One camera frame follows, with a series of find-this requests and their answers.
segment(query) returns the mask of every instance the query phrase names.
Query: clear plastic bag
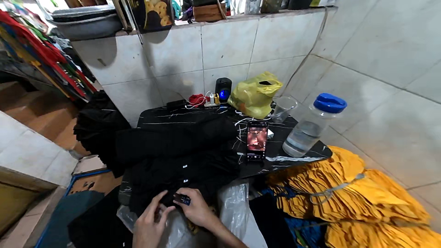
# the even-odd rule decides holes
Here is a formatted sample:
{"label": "clear plastic bag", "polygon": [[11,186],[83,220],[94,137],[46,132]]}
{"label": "clear plastic bag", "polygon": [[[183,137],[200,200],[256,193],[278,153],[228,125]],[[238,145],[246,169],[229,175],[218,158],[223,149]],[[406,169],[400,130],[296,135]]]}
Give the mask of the clear plastic bag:
{"label": "clear plastic bag", "polygon": [[263,119],[271,112],[273,97],[282,86],[275,75],[266,71],[239,82],[228,98],[228,104],[249,117]]}
{"label": "clear plastic bag", "polygon": [[[240,240],[245,237],[250,207],[248,205],[248,182],[233,181],[218,192],[220,220]],[[120,206],[116,215],[133,232],[138,219],[127,206]],[[216,247],[213,235],[199,231],[193,235],[188,229],[187,220],[181,211],[168,214],[159,248],[206,248]]]}

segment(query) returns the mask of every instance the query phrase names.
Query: stack of yellow fabric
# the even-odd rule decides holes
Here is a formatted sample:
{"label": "stack of yellow fabric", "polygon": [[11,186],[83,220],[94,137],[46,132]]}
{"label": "stack of yellow fabric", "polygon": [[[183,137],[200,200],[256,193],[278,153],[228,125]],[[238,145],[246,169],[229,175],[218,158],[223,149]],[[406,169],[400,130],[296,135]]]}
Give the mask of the stack of yellow fabric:
{"label": "stack of yellow fabric", "polygon": [[[441,247],[441,235],[428,227],[430,216],[406,190],[382,172],[365,169],[358,155],[330,149],[333,155],[327,160],[270,175],[270,188],[276,195],[286,193],[286,186],[314,194],[349,184],[330,197],[277,197],[280,209],[292,217],[332,222],[326,233],[332,248]],[[356,179],[361,173],[364,178]]]}

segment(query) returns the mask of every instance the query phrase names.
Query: hand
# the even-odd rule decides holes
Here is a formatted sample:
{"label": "hand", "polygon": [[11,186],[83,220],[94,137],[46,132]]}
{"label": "hand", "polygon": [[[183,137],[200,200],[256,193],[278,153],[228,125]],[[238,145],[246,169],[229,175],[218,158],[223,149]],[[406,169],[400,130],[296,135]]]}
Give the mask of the hand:
{"label": "hand", "polygon": [[191,222],[198,226],[205,227],[208,230],[211,230],[214,225],[221,223],[219,218],[208,208],[207,203],[204,201],[198,189],[180,188],[176,193],[186,195],[191,199],[189,206],[173,200],[174,203],[181,206],[185,217]]}
{"label": "hand", "polygon": [[[167,191],[159,193],[152,199],[144,213],[138,218],[133,231],[133,248],[156,248],[165,228],[167,215],[175,209],[174,206],[166,207],[159,204]],[[161,213],[161,219],[158,223],[154,221],[155,213]]]}

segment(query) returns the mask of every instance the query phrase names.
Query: blue crate rim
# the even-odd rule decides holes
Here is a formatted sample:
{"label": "blue crate rim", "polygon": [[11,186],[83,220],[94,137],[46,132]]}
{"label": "blue crate rim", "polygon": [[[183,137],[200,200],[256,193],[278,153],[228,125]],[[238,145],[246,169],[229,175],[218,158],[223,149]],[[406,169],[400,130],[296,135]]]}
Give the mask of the blue crate rim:
{"label": "blue crate rim", "polygon": [[[71,183],[70,183],[69,186],[67,187],[66,193],[63,195],[62,198],[66,197],[66,196],[69,194],[69,191],[72,189],[72,186],[74,185],[74,183],[75,183],[75,181],[76,181],[77,179],[82,178],[82,177],[93,176],[93,175],[97,175],[97,174],[101,174],[101,173],[107,173],[107,172],[110,172],[110,171],[111,171],[111,170],[109,170],[109,169],[105,169],[105,170],[100,170],[100,171],[90,172],[90,173],[86,173],[86,174],[74,175],[74,176],[72,177],[72,179],[71,179]],[[39,248],[39,247],[40,247],[41,242],[43,241],[43,238],[45,237],[46,232],[47,232],[47,230],[48,230],[49,222],[48,222],[48,224],[46,225],[45,230],[41,233],[41,236],[38,238],[38,241],[37,241],[37,243],[35,244],[34,248]]]}

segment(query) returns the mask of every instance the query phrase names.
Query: blue bottle cap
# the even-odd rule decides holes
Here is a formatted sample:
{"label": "blue bottle cap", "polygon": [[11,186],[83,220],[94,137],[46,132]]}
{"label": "blue bottle cap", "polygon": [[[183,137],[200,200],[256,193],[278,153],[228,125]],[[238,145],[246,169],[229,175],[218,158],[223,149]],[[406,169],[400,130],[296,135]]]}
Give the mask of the blue bottle cap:
{"label": "blue bottle cap", "polygon": [[347,102],[329,93],[321,93],[314,101],[314,107],[317,109],[337,114],[348,106]]}

